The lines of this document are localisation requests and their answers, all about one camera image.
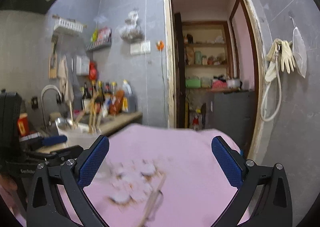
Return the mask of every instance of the red bottle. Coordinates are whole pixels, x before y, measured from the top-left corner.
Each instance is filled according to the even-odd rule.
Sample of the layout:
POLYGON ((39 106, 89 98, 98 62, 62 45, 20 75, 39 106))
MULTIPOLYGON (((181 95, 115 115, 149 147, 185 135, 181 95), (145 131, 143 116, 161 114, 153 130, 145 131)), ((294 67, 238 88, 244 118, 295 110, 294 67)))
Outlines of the red bottle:
POLYGON ((89 80, 97 80, 97 69, 95 62, 90 61, 89 63, 89 80))
POLYGON ((193 118, 192 128, 193 128, 193 130, 195 130, 195 131, 198 131, 198 130, 199 130, 199 118, 198 118, 198 115, 195 115, 194 118, 193 118))

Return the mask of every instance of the wooden door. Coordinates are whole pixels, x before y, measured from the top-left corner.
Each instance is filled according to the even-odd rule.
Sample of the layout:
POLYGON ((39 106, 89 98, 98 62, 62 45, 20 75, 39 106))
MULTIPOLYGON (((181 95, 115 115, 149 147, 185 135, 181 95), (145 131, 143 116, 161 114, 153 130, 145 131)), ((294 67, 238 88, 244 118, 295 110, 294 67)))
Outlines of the wooden door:
POLYGON ((176 33, 177 51, 176 58, 176 112, 177 128, 184 128, 185 123, 185 101, 186 101, 186 80, 185 80, 185 57, 182 34, 182 22, 180 13, 174 14, 174 29, 176 33))

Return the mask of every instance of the doorway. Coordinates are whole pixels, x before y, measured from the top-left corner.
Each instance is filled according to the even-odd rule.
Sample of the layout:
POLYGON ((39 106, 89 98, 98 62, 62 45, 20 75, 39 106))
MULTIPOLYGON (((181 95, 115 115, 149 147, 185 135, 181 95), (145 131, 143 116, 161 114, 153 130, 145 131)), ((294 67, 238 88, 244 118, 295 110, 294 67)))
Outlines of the doorway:
POLYGON ((173 68, 168 81, 168 124, 192 128, 195 117, 201 129, 214 127, 232 139, 241 135, 241 143, 239 140, 236 143, 248 157, 252 139, 259 130, 261 69, 257 57, 259 44, 244 0, 167 0, 167 3, 166 7, 165 0, 167 39, 171 37, 173 42, 167 55, 168 72, 173 68), (246 33, 242 32, 244 24, 246 33), (219 87, 225 79, 227 82, 234 79, 234 83, 240 79, 241 90, 239 86, 225 88, 225 84, 213 88, 212 81, 218 81, 214 84, 219 87), (246 130, 235 129, 235 124, 246 130))

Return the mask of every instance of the gray spice rack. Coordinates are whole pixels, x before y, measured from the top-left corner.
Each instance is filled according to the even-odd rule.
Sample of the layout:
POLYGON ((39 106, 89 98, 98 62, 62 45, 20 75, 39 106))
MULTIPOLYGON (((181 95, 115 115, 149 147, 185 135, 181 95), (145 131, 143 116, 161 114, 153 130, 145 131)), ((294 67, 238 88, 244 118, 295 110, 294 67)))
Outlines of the gray spice rack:
POLYGON ((103 40, 97 40, 91 44, 88 44, 85 46, 85 50, 87 52, 92 52, 95 50, 98 50, 100 48, 104 48, 104 47, 111 47, 111 37, 103 39, 103 40))

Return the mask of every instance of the white box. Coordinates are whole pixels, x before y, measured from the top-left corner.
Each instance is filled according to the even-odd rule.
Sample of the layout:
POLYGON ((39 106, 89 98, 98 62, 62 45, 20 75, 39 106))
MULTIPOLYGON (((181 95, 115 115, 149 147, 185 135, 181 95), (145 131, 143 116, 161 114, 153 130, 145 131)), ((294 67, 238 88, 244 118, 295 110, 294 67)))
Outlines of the white box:
POLYGON ((76 74, 77 75, 89 75, 89 57, 85 55, 77 55, 76 74))

